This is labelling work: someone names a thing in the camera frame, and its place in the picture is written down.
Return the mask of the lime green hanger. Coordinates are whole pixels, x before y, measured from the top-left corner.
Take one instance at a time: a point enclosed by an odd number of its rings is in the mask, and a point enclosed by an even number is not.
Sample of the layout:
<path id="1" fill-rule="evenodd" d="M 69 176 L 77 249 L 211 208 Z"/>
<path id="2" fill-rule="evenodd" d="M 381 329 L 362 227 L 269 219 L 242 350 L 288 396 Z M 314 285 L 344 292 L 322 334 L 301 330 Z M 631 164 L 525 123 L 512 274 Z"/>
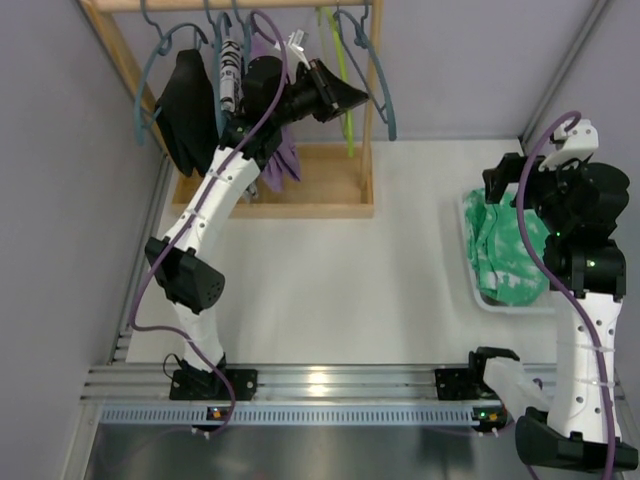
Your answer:
<path id="1" fill-rule="evenodd" d="M 346 66 L 345 59 L 345 49 L 342 46 L 342 41 L 340 39 L 340 33 L 338 29 L 337 21 L 333 17 L 333 13 L 327 7 L 316 7 L 316 21 L 318 33 L 321 41 L 321 48 L 323 52 L 323 61 L 325 63 L 328 62 L 328 54 L 327 54 L 327 46 L 325 41 L 325 29 L 323 24 L 326 24 L 331 32 L 331 36 L 333 38 L 335 57 L 338 64 L 339 69 L 339 77 L 342 83 L 348 83 L 348 72 Z M 338 105 L 343 110 L 343 113 L 340 117 L 342 134 L 347 144 L 347 155 L 349 158 L 353 158 L 355 154 L 355 142 L 354 142 L 354 123 L 353 123 L 353 115 L 350 110 L 347 109 L 348 100 L 347 91 L 344 86 L 341 86 L 338 90 L 339 93 L 339 103 Z"/>

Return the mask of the green tie-dye trousers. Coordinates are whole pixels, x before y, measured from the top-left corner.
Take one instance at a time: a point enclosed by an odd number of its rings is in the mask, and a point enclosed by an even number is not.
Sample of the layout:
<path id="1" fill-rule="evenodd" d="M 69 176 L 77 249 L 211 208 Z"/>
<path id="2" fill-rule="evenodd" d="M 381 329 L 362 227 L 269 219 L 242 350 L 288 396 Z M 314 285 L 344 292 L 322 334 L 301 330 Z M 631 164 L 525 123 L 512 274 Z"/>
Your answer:
<path id="1" fill-rule="evenodd" d="M 463 195 L 466 256 L 481 295 L 501 306 L 529 307 L 548 291 L 549 281 L 524 246 L 515 198 L 509 190 L 488 204 L 482 188 Z"/>

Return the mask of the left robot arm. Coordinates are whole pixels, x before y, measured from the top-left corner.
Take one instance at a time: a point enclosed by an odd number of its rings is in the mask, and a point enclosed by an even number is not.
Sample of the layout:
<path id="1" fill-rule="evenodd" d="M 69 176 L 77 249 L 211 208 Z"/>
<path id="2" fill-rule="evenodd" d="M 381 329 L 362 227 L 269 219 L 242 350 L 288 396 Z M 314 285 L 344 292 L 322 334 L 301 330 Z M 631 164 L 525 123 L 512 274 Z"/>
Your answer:
<path id="1" fill-rule="evenodd" d="M 185 353 L 172 374 L 172 400 L 230 400 L 234 386 L 255 375 L 227 370 L 215 305 L 225 277 L 211 264 L 220 230 L 238 200 L 265 170 L 282 142 L 282 130 L 308 116 L 329 122 L 364 104 L 369 96 L 314 59 L 288 78 L 273 56 L 252 60 L 242 80 L 241 110 L 230 119 L 192 200 L 162 239 L 150 238 L 145 254 L 154 278 L 172 304 Z"/>

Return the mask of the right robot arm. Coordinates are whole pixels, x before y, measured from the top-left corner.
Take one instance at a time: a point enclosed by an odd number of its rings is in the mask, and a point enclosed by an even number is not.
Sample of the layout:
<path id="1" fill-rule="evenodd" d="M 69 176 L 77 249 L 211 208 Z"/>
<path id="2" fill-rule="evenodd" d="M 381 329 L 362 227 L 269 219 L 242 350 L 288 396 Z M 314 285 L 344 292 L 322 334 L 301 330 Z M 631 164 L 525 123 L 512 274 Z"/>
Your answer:
<path id="1" fill-rule="evenodd" d="M 639 466 L 621 436 L 614 405 L 617 320 L 626 294 L 626 260 L 611 235 L 629 202 L 620 169 L 571 158 L 547 169 L 543 157 L 507 153 L 483 172 L 485 199 L 518 188 L 518 226 L 531 209 L 549 234 L 532 260 L 571 306 L 558 323 L 553 396 L 528 376 L 514 352 L 482 348 L 482 382 L 515 422 L 516 451 L 529 469 L 556 468 L 610 479 Z"/>

